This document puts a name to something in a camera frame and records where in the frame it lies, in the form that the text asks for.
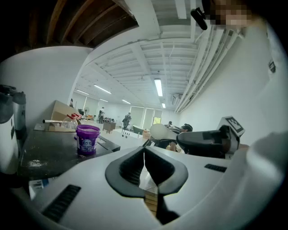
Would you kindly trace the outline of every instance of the black table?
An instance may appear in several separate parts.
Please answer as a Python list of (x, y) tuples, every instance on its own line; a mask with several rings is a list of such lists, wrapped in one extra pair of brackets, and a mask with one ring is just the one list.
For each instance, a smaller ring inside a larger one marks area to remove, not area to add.
[(74, 165), (120, 150), (120, 146), (99, 136), (96, 154), (77, 154), (76, 133), (30, 131), (25, 141), (18, 175), (28, 180), (56, 177)]

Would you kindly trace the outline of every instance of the person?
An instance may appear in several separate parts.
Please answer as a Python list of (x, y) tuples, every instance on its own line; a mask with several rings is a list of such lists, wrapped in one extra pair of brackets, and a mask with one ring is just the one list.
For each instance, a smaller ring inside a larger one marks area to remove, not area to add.
[(172, 126), (172, 121), (169, 121), (169, 123), (168, 123), (168, 124), (165, 124), (165, 126), (166, 126), (167, 128), (170, 128), (170, 127)]
[(104, 107), (102, 107), (102, 109), (100, 109), (99, 115), (98, 115), (98, 121), (101, 124), (103, 123), (103, 117), (104, 117)]
[[(193, 131), (193, 127), (190, 124), (184, 124), (183, 126), (181, 126), (181, 128), (177, 126), (171, 126), (169, 127), (169, 129), (176, 134)], [(162, 149), (166, 149), (167, 146), (170, 146), (169, 150), (174, 151), (174, 152), (176, 152), (176, 145), (177, 145), (176, 140), (167, 140), (167, 139), (159, 140), (159, 141), (156, 141), (155, 143), (156, 147), (159, 147)]]
[(71, 101), (70, 101), (70, 105), (69, 105), (70, 107), (72, 107), (72, 108), (74, 108), (73, 107), (73, 99), (71, 98)]
[(129, 122), (132, 120), (132, 118), (131, 118), (131, 116), (130, 116), (130, 112), (127, 114), (127, 115), (125, 115), (125, 118), (123, 119), (123, 129), (124, 130), (127, 130), (127, 127), (128, 127), (128, 125), (129, 125)]

